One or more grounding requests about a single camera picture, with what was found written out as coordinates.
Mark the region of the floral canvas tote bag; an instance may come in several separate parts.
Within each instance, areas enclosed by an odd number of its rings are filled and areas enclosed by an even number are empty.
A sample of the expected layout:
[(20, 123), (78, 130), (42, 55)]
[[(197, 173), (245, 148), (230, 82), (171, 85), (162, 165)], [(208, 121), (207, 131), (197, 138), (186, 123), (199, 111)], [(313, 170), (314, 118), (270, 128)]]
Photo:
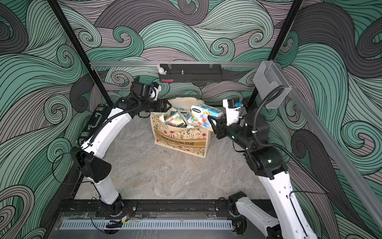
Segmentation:
[[(189, 109), (204, 101), (192, 97), (169, 100), (172, 107)], [(172, 112), (170, 108), (165, 113), (151, 113), (150, 121), (155, 138), (154, 143), (163, 147), (181, 151), (193, 156), (205, 158), (210, 144), (210, 131), (204, 127), (188, 122), (187, 127), (173, 127), (165, 124), (165, 118)]]

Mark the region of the elephant print tissue pack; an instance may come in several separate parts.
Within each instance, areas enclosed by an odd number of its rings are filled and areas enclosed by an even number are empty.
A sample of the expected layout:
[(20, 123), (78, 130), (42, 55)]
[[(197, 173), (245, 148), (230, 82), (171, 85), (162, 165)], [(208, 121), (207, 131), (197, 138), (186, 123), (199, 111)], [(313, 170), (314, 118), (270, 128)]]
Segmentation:
[(191, 106), (192, 123), (197, 126), (204, 127), (209, 131), (212, 131), (210, 123), (208, 121), (208, 115), (214, 117), (223, 117), (223, 111), (203, 104), (195, 104)]
[(165, 124), (173, 127), (187, 127), (188, 123), (183, 114), (178, 111), (172, 111), (165, 118)]
[(188, 117), (191, 115), (191, 111), (189, 109), (181, 108), (181, 107), (172, 107), (172, 110), (178, 111), (180, 114), (182, 114), (185, 117)]

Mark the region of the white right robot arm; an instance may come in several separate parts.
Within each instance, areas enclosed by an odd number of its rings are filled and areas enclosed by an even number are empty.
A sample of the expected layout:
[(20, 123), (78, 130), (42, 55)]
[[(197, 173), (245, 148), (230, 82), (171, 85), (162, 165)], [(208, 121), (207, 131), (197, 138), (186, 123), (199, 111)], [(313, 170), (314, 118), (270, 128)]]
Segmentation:
[(284, 86), (273, 89), (253, 112), (252, 136), (245, 133), (244, 127), (227, 117), (208, 116), (213, 132), (218, 139), (229, 138), (242, 148), (242, 153), (250, 169), (258, 176), (265, 187), (276, 216), (273, 217), (254, 204), (246, 194), (238, 192), (229, 197), (233, 217), (245, 217), (268, 239), (316, 239), (301, 206), (295, 196), (287, 165), (281, 151), (285, 148), (260, 140), (258, 125), (260, 110), (277, 98), (285, 90)]

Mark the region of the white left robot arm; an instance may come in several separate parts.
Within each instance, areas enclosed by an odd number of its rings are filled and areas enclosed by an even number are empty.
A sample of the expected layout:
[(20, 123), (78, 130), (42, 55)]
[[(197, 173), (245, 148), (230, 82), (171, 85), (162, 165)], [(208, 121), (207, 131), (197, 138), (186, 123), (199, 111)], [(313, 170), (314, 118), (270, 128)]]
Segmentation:
[(160, 99), (162, 86), (158, 83), (143, 84), (136, 78), (127, 97), (116, 101), (112, 108), (96, 111), (96, 123), (86, 130), (80, 147), (72, 148), (70, 155), (80, 170), (98, 192), (104, 205), (118, 207), (121, 195), (115, 189), (110, 173), (111, 164), (104, 161), (111, 143), (119, 132), (140, 113), (165, 113), (171, 108), (168, 100)]

